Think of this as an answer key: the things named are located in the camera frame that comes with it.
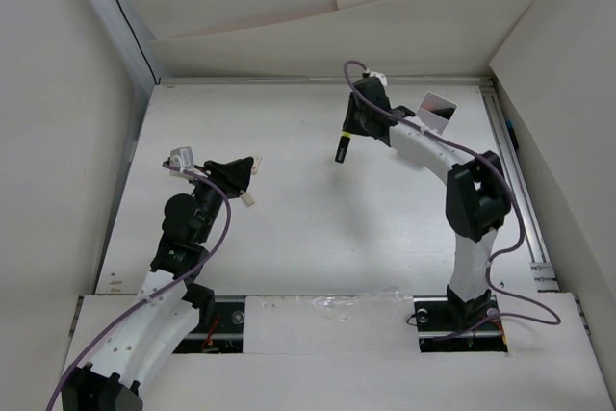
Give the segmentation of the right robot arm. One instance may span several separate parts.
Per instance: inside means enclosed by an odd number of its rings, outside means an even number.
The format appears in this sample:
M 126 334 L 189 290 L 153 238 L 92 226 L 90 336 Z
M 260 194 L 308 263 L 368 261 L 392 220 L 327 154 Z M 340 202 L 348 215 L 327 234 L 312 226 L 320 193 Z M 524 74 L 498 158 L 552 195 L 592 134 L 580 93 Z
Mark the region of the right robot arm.
M 343 134 L 336 153 L 341 163 L 352 135 L 370 137 L 399 156 L 428 169 L 446 188 L 445 215 L 455 235 L 454 266 L 447 285 L 448 329 L 462 330 L 486 313 L 491 291 L 485 277 L 498 230 L 511 211 L 505 186 L 490 170 L 502 172 L 499 156 L 487 151 L 485 162 L 440 141 L 409 109 L 390 106 L 381 81 L 365 73 L 349 95 Z

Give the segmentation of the yellow highlighter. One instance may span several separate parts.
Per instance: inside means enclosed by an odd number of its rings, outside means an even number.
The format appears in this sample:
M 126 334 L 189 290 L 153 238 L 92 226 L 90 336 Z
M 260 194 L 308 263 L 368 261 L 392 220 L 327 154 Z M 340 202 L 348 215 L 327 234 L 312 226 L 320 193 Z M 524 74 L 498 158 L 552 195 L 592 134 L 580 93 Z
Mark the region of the yellow highlighter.
M 336 163 L 342 164 L 345 161 L 349 144 L 350 144 L 350 133 L 342 132 L 339 138 L 339 143 L 338 143 L 336 154 L 335 154 Z

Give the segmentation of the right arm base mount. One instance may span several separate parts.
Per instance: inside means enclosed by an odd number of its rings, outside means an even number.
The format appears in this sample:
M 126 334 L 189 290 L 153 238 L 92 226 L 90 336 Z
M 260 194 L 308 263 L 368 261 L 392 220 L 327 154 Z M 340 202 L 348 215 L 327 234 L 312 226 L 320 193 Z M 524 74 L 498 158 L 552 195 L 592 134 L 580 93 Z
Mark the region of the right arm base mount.
M 445 296 L 418 296 L 413 298 L 413 312 L 406 322 L 417 329 L 420 353 L 506 353 L 501 322 L 490 317 L 497 309 L 491 296 L 462 320 Z

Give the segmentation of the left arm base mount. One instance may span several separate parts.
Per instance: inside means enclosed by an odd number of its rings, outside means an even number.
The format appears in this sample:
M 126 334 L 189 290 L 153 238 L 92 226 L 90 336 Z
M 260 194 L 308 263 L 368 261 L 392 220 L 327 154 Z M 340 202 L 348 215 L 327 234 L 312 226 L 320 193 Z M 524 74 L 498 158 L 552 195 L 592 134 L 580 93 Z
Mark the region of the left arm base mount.
M 245 298 L 216 299 L 215 312 L 206 326 L 200 325 L 175 348 L 174 354 L 237 354 L 243 352 Z

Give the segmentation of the blue highlighter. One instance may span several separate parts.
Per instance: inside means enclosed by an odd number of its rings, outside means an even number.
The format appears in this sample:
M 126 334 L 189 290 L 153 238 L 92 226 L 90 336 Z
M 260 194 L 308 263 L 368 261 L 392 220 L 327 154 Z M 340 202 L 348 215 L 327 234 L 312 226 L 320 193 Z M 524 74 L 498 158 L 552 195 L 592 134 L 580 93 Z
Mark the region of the blue highlighter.
M 511 141 L 511 145 L 515 151 L 519 149 L 519 141 L 516 135 L 515 127 L 513 122 L 510 119 L 505 121 L 506 130 Z

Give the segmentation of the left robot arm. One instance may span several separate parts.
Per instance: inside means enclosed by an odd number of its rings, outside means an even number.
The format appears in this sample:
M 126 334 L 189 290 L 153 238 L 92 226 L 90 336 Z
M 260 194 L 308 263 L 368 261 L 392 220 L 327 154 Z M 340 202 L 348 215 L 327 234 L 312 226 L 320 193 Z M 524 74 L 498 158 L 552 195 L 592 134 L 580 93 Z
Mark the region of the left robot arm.
M 169 154 L 164 168 L 193 190 L 167 201 L 162 236 L 134 302 L 64 372 L 55 392 L 64 410 L 141 410 L 146 387 L 171 353 L 214 322 L 215 293 L 196 282 L 215 254 L 204 245 L 218 214 L 229 215 L 231 200 L 246 195 L 254 164 L 245 157 L 198 166 L 188 148 Z

